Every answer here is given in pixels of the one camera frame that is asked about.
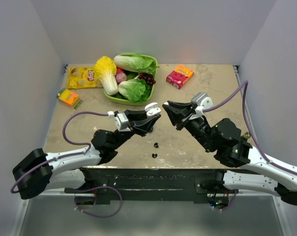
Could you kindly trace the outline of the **white earbud charging case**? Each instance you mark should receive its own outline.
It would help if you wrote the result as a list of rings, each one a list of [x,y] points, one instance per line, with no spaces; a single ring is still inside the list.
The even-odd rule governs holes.
[[[147,117],[151,117],[160,114],[161,109],[158,107],[157,102],[152,102],[145,106],[145,112]]]

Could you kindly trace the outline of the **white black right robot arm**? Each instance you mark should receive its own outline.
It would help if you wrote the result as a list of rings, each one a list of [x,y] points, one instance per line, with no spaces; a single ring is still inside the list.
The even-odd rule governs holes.
[[[177,130],[185,128],[206,152],[213,152],[220,164],[230,168],[216,171],[202,187],[215,193],[236,189],[265,192],[297,206],[297,166],[261,154],[229,118],[210,126],[205,116],[196,115],[197,106],[192,103],[167,101],[162,107]],[[232,168],[245,172],[236,173]]]

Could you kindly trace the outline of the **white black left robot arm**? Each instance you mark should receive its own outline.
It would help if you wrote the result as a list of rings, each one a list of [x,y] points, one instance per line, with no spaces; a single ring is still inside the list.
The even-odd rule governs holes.
[[[108,112],[106,116],[115,121],[116,130],[96,130],[90,142],[78,143],[80,149],[58,153],[45,153],[42,148],[32,150],[13,168],[15,183],[10,192],[18,193],[23,200],[31,199],[51,188],[53,177],[110,162],[132,136],[144,137],[152,132],[160,113],[160,108]]]

